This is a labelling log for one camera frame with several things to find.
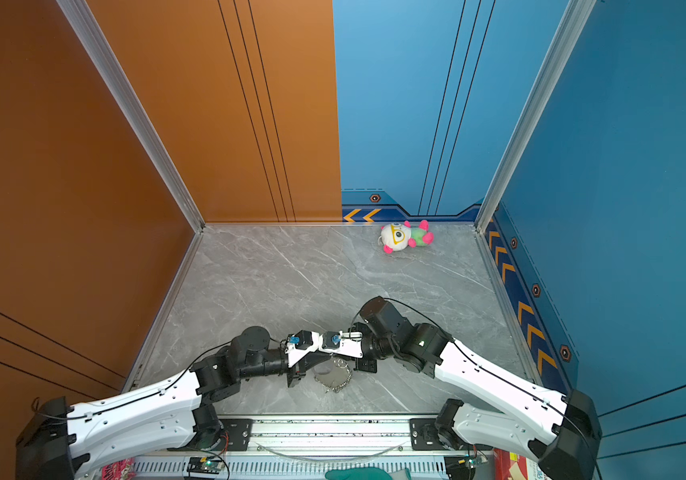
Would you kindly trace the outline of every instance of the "yellow chevron arrow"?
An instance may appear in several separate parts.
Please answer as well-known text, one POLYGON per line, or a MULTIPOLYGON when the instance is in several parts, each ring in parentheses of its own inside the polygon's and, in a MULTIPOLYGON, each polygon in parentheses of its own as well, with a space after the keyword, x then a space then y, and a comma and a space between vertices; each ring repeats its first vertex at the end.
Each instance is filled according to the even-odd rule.
POLYGON ((379 211, 380 211, 380 208, 376 208, 375 210, 372 210, 371 212, 369 212, 367 215, 364 216, 364 219, 366 221, 370 222, 371 224, 375 223, 375 220, 372 220, 372 216, 375 215, 379 211))
POLYGON ((490 232, 490 250, 492 249, 492 237, 493 236, 497 236, 498 238, 500 238, 500 234, 498 234, 497 232, 490 232))
POLYGON ((556 362, 554 359, 552 359, 550 356, 544 353, 542 350, 537 351, 537 371, 540 375, 542 375, 542 361, 546 360, 548 363, 553 365, 553 368, 558 369, 559 367, 556 366, 556 362))
POLYGON ((519 302, 519 324, 520 325, 522 324, 522 311, 530 312, 531 314, 535 315, 535 312, 532 312, 532 308, 529 305, 522 303, 522 302, 519 302))
POLYGON ((505 285, 506 283, 506 270, 510 270, 511 272, 516 272, 516 269, 513 268, 513 265, 507 264, 506 262, 502 263, 502 283, 505 285))
POLYGON ((501 246, 495 248, 495 265, 500 264, 500 254, 508 254, 508 250, 501 246))
POLYGON ((527 326, 527 345, 529 345, 530 348, 532 348, 532 334, 533 333, 535 335, 538 335, 543 340, 546 339, 545 336, 542 334, 542 332, 540 330, 538 330, 537 328, 535 328, 534 326, 532 326, 532 324, 530 323, 527 326))
POLYGON ((350 213, 348 215, 343 217, 343 220, 348 220, 350 223, 355 224, 356 220, 354 220, 351 217, 358 214, 359 212, 361 212, 361 208, 354 208, 353 210, 350 211, 350 213))

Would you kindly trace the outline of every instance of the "blue panel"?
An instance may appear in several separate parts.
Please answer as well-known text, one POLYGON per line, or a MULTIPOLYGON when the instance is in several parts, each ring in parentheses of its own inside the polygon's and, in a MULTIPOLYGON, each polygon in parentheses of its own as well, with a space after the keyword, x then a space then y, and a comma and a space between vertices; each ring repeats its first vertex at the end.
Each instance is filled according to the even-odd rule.
POLYGON ((477 202, 566 4, 335 0, 343 189, 385 190, 413 216, 477 202))
POLYGON ((463 2, 333 6, 340 183, 386 190, 417 214, 463 2))
MULTIPOLYGON (((503 202, 599 412, 686 383, 686 2, 597 2, 503 202)), ((686 389, 602 426, 684 412, 686 389)), ((602 454, 683 440, 686 418, 602 454)), ((682 452, 603 461, 605 478, 686 478, 682 452)))
MULTIPOLYGON (((486 195, 566 5, 567 0, 496 2, 481 56, 478 53, 486 25, 476 26, 473 58, 466 66, 470 72, 463 76, 460 89, 466 94, 457 108, 462 109, 465 97, 468 106, 451 162, 448 148, 439 169, 431 213, 437 206, 439 214, 456 213, 465 207, 469 197, 486 195), (477 56, 479 67, 473 78, 477 56), (444 176, 444 191, 441 202, 437 202, 444 176)), ((487 0, 482 5, 480 23, 489 16, 490 9, 487 0)), ((450 142, 457 132, 456 125, 451 132, 450 142)))

